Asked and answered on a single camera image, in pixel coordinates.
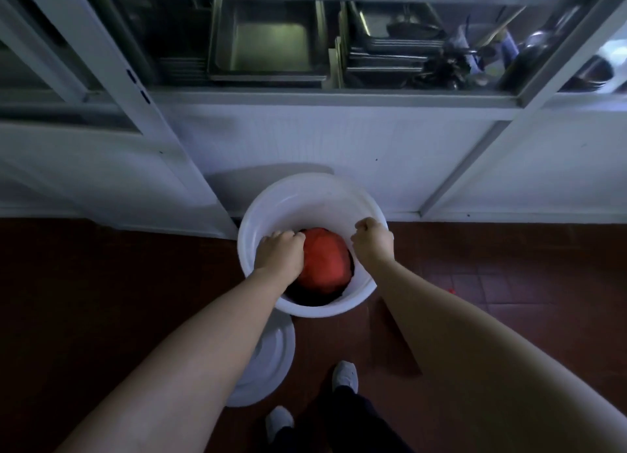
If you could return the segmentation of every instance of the black pants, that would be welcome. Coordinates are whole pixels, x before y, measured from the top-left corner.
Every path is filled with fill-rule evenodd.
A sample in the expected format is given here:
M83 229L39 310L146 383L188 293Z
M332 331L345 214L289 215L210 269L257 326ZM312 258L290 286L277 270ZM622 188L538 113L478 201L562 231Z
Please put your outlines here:
M333 453L388 452L412 453L412 449L377 415L372 403L340 386L323 409L329 444ZM302 453L297 432L282 428L270 445L272 453Z

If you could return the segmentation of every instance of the red tile floor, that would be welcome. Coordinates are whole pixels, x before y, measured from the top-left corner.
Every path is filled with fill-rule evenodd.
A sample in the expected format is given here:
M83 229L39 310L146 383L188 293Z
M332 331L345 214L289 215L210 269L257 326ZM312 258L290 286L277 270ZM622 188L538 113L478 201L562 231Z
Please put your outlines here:
M486 310L627 413L627 226L391 224L397 259ZM82 220L0 221L0 445L49 452L170 331L242 279L235 243L117 232ZM333 365L416 451L454 450L440 408L375 292L294 319L277 391L225 409L207 451L256 451L284 404L323 451L315 399Z

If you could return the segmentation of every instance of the hand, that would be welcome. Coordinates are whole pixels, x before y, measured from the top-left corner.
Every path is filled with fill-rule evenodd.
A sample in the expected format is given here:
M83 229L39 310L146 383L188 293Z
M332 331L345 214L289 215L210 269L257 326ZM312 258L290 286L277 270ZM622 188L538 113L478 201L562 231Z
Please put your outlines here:
M367 272L377 263L394 261L394 235L380 222L366 217L355 224L357 232L350 240L357 259Z
M304 243L305 235L302 232L294 234L292 230L276 230L263 237L255 255L255 271L270 274L287 288L303 270Z

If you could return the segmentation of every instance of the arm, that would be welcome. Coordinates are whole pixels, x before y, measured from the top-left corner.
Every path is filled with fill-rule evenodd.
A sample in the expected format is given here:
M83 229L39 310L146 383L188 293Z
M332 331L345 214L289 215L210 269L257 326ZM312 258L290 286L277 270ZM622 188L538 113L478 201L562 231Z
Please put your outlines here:
M303 267L305 236L264 237L255 270L170 334L59 452L202 452L281 293Z
M627 418L599 394L490 315L394 261L394 237L374 219L356 228L357 258L477 451L627 451Z

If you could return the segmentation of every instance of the white sneaker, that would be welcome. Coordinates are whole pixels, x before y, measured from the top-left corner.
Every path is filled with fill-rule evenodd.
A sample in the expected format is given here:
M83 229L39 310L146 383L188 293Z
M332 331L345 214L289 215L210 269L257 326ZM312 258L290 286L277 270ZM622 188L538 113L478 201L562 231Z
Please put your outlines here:
M341 385L347 385L355 394L357 393L359 379L357 379L357 368L352 362L340 361L333 370L332 389L335 390Z
M274 441L274 438L284 427L294 428L294 417L288 409L279 405L266 417L266 433L268 434L268 444Z

